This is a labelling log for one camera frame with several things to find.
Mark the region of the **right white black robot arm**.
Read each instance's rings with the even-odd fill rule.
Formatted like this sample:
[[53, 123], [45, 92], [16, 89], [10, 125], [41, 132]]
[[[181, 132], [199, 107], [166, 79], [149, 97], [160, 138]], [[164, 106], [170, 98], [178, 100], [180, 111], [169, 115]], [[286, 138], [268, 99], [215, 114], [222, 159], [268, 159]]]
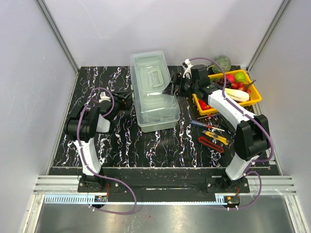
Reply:
[[215, 108], [235, 130], [235, 155], [224, 174], [217, 178], [215, 187], [227, 192], [234, 191], [249, 174], [251, 165], [262, 153], [273, 149], [268, 119], [255, 115], [234, 101], [225, 91], [226, 85], [210, 80], [205, 65], [193, 65], [190, 59], [183, 63], [184, 73], [174, 74], [163, 94], [189, 98], [195, 94]]

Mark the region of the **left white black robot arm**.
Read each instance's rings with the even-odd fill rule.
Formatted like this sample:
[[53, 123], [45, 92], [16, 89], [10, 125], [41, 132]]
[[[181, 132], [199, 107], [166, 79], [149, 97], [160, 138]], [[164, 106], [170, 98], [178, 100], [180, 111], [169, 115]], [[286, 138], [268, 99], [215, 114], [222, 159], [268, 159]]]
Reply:
[[94, 88], [90, 100], [96, 106], [76, 107], [65, 123], [65, 134], [76, 146], [83, 165], [78, 191], [100, 192], [108, 185], [95, 150], [96, 134], [111, 133], [113, 119], [120, 111], [129, 111], [133, 104], [133, 91], [111, 92], [105, 88]]

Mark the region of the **clear plastic tool box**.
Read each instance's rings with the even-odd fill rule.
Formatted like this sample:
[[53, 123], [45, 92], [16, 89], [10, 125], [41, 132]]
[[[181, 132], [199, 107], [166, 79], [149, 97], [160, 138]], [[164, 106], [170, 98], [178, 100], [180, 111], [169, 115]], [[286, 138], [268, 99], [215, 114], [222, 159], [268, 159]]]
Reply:
[[162, 51], [130, 56], [131, 89], [138, 126], [143, 133], [174, 128], [180, 120], [175, 96], [162, 92], [171, 78]]

